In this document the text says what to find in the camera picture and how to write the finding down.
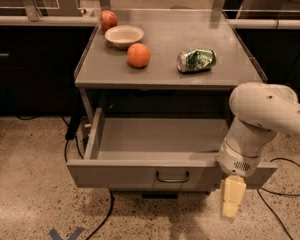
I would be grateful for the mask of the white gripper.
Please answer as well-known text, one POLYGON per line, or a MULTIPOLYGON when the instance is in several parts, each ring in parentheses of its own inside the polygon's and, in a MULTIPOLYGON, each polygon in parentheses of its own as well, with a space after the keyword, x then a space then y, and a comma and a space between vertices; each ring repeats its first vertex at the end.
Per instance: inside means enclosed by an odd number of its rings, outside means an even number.
POLYGON ((246 191, 246 182, 243 178, 254 174, 261 160, 261 154, 259 150, 244 154, 224 139, 217 160, 222 171, 229 175, 221 181, 221 218, 223 221, 233 223, 246 191))

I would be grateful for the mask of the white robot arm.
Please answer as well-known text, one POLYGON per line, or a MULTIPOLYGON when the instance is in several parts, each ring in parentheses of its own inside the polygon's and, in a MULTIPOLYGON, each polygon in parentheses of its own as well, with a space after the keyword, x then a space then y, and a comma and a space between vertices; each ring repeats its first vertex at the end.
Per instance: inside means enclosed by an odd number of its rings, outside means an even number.
POLYGON ((234 119, 217 160, 224 173, 221 215, 233 220, 265 145, 277 133, 300 142, 300 103, 287 86, 247 82, 232 91, 229 107, 234 119))

